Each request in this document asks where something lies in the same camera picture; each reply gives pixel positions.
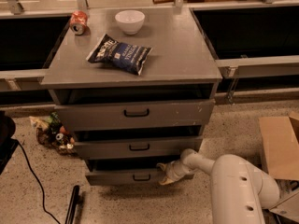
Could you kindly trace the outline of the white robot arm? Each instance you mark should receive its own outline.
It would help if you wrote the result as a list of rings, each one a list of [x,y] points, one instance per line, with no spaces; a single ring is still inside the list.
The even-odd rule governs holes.
[[[164,172],[161,185],[198,171],[209,175],[213,224],[265,224],[263,210],[279,201],[277,181],[236,155],[222,155],[213,161],[188,148],[178,160],[157,166]]]

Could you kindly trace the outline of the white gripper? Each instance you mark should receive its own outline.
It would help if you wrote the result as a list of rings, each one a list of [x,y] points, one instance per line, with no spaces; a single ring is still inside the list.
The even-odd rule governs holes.
[[[185,176],[194,175],[194,170],[189,168],[181,160],[171,161],[169,163],[159,162],[156,167],[165,172],[165,177],[159,182],[162,186],[177,182]]]

